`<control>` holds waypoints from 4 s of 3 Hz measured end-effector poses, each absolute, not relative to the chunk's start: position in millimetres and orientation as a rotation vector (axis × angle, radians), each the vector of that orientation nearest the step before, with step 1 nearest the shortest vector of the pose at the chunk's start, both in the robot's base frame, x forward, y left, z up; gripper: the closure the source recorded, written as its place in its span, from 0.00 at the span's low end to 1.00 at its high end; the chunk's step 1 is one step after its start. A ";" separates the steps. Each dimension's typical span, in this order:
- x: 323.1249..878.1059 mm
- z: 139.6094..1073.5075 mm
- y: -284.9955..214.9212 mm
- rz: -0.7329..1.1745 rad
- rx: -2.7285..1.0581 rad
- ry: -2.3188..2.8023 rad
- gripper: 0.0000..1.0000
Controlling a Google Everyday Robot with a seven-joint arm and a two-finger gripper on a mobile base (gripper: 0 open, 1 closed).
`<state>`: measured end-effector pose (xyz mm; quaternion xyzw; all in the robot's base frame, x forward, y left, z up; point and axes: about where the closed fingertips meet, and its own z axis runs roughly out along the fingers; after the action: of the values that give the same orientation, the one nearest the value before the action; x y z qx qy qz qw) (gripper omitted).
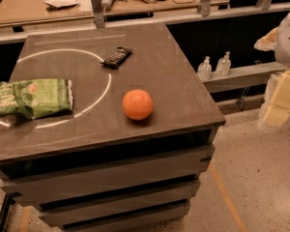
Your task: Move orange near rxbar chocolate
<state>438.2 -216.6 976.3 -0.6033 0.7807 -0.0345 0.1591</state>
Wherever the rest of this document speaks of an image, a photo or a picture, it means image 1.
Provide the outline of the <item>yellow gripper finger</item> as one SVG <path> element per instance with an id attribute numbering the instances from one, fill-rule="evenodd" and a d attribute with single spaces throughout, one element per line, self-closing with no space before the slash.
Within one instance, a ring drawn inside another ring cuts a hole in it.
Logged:
<path id="1" fill-rule="evenodd" d="M 290 117 L 290 70 L 272 74 L 259 112 L 260 128 L 279 128 Z"/>
<path id="2" fill-rule="evenodd" d="M 270 51 L 275 49 L 277 27 L 271 30 L 267 35 L 257 40 L 254 48 L 261 51 Z"/>

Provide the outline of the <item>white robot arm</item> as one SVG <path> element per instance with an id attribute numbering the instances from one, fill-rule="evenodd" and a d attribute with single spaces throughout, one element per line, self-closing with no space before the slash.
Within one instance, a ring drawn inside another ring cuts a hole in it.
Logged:
<path id="1" fill-rule="evenodd" d="M 265 101 L 259 112 L 260 129 L 278 129 L 290 117 L 290 13 L 278 27 L 259 39 L 254 48 L 272 50 L 275 60 L 286 67 L 283 73 L 271 75 L 266 87 Z"/>

